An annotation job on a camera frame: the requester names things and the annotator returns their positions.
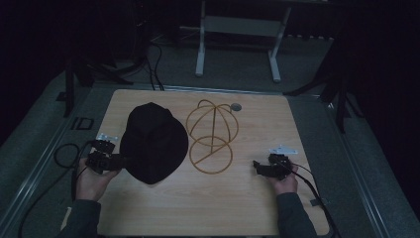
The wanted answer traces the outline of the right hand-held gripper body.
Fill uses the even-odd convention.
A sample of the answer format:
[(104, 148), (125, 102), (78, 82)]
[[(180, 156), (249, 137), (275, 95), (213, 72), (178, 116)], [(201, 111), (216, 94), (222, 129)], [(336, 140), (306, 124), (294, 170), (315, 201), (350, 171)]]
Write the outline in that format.
[(292, 164), (288, 156), (297, 155), (298, 152), (283, 145), (279, 145), (268, 151), (268, 161), (274, 171), (274, 176), (279, 180), (285, 179), (292, 172)]

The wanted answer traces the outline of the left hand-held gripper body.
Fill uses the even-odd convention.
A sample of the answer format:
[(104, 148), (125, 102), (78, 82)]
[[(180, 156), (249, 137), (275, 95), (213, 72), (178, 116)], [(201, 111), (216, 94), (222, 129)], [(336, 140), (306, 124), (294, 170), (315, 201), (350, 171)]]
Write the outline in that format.
[(116, 171), (118, 166), (113, 157), (113, 152), (117, 141), (117, 137), (103, 133), (99, 134), (95, 140), (89, 143), (92, 150), (87, 156), (85, 165), (97, 174), (102, 174), (104, 171)]

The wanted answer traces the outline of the black hat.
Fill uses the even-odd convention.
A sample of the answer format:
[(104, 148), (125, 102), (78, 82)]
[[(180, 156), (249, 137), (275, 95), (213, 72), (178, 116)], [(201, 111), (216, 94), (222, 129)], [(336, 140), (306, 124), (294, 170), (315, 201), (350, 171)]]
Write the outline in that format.
[(184, 126), (168, 109), (150, 102), (130, 113), (119, 152), (128, 160), (126, 170), (130, 175), (155, 184), (178, 169), (188, 146)]

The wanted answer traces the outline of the gold wire hat stand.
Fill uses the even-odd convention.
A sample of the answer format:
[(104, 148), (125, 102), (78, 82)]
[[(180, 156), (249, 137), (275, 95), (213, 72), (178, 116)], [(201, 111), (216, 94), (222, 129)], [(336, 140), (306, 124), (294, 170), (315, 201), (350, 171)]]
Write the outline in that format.
[(232, 164), (231, 144), (239, 134), (239, 122), (229, 104), (200, 100), (187, 116), (185, 128), (191, 139), (188, 159), (195, 169), (216, 175)]

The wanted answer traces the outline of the person's right hand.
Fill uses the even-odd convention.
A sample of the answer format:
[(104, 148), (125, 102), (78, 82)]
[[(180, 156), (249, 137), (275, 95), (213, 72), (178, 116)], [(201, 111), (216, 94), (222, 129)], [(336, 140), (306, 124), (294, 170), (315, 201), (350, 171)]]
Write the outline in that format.
[(298, 181), (295, 177), (297, 172), (297, 166), (292, 167), (292, 173), (286, 178), (279, 180), (278, 178), (268, 178), (267, 180), (271, 184), (273, 191), (276, 195), (285, 193), (296, 193), (298, 187)]

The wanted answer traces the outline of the person's left hand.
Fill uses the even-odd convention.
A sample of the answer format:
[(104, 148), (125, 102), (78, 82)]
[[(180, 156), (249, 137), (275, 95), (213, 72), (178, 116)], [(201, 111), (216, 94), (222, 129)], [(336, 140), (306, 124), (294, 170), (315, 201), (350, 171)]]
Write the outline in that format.
[(79, 162), (75, 198), (98, 201), (105, 193), (110, 181), (120, 172), (110, 171), (100, 175), (90, 169), (86, 161), (87, 159), (83, 158)]

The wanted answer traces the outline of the black tripod stand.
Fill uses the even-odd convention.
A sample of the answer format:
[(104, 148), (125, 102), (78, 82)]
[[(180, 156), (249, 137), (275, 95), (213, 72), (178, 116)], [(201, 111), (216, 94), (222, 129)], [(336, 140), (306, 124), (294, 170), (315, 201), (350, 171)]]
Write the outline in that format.
[(284, 92), (287, 96), (297, 96), (321, 84), (325, 87), (320, 94), (324, 103), (331, 103), (337, 98), (335, 123), (341, 133), (345, 132), (344, 119), (346, 116), (346, 102), (351, 79), (355, 76), (358, 57), (354, 39), (345, 31), (339, 33), (327, 51), (314, 78), (307, 84)]
[(118, 84), (132, 85), (133, 82), (124, 79), (124, 73), (133, 72), (139, 69), (143, 63), (136, 61), (132, 65), (117, 70), (111, 70), (102, 63), (83, 54), (74, 55), (66, 60), (65, 63), (65, 92), (62, 94), (65, 102), (63, 116), (68, 117), (75, 107), (75, 88), (74, 79), (77, 78), (81, 86), (90, 87), (94, 83), (93, 72), (98, 72), (106, 80), (114, 81)]

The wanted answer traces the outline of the black rectangular floor bracket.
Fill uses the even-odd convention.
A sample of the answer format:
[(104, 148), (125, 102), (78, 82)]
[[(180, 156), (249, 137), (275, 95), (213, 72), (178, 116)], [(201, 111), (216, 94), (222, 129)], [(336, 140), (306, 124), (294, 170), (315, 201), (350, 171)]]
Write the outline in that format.
[(91, 130), (94, 125), (94, 120), (92, 118), (86, 117), (76, 117), (70, 129), (71, 130)]

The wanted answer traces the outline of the white metal desk frame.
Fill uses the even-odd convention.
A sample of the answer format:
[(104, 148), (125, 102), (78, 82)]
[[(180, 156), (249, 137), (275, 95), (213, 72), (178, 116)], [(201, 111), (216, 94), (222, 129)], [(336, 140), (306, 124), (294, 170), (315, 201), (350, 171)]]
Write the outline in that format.
[(199, 46), (196, 59), (195, 75), (202, 76), (204, 74), (206, 46), (205, 35), (207, 33), (223, 33), (240, 36), (258, 36), (272, 37), (275, 39), (273, 47), (267, 51), (268, 63), (270, 66), (272, 81), (281, 82), (280, 70), (277, 62), (277, 54), (280, 44), (284, 37), (285, 29), (292, 8), (286, 7), (281, 15), (280, 20), (260, 20), (224, 17), (216, 15), (208, 15), (206, 5), (209, 0), (200, 0), (200, 25)]

